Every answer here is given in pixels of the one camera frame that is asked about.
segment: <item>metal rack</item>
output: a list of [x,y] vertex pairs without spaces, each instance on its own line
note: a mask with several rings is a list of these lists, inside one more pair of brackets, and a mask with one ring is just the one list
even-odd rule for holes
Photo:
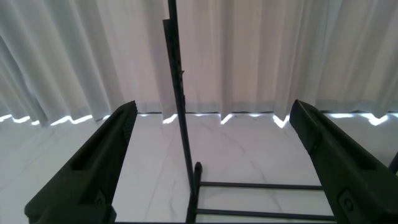
[[185,96],[183,92],[182,67],[180,57],[180,41],[178,36],[177,6],[175,0],[169,0],[170,19],[163,20],[167,52],[169,55],[170,71],[172,74],[175,104],[177,105],[178,121],[182,138],[185,164],[187,166],[188,182],[190,186],[190,199],[187,209],[187,223],[194,223],[196,216],[200,215],[232,215],[241,217],[287,218],[298,220],[335,221],[334,216],[328,215],[302,215],[291,213],[249,212],[234,210],[214,210],[198,208],[198,198],[201,187],[238,187],[250,189],[284,189],[284,190],[323,190],[322,186],[312,185],[282,185],[282,184],[243,184],[225,182],[201,181],[202,165],[195,164],[193,169],[187,120],[185,119]]

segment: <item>white marble floor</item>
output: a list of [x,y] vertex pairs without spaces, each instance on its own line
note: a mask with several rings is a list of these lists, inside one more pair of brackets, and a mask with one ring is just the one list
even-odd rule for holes
[[[398,143],[398,118],[372,126],[361,116],[331,118],[384,164]],[[311,160],[289,123],[279,128],[272,114],[237,114],[220,125],[218,115],[187,116],[193,163],[202,180],[318,185]],[[63,123],[48,128],[29,122],[0,123],[0,223],[27,223],[25,204],[44,186],[101,123]],[[177,119],[137,117],[113,206],[117,221],[184,222],[189,199]],[[322,192],[200,190],[200,208],[332,215]],[[264,218],[197,217],[198,222],[290,222]]]

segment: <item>floor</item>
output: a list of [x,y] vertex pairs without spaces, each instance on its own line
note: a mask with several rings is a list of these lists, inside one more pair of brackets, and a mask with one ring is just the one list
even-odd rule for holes
[[[367,118],[332,118],[384,164],[398,144],[398,118],[373,126]],[[30,122],[0,123],[0,223],[27,223],[25,204],[49,181],[102,122],[88,120],[41,128]],[[272,114],[187,115],[192,159],[202,180],[318,185],[311,160],[289,122]],[[139,116],[132,132],[113,206],[117,221],[184,222],[189,198],[178,120]],[[200,191],[200,208],[332,215],[323,192],[221,189]],[[197,217],[198,222],[290,222],[264,218]]]

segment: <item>white curtain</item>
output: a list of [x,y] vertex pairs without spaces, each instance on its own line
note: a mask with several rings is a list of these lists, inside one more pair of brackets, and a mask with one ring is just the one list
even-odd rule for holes
[[[177,1],[187,111],[398,110],[398,1]],[[0,116],[175,113],[167,1],[0,1]]]

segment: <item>sheer curtain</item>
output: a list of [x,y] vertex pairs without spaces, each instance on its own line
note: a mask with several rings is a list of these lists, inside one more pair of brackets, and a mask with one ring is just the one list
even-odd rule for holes
[[[398,2],[177,1],[187,111],[398,109]],[[0,1],[0,116],[175,113],[167,1]]]

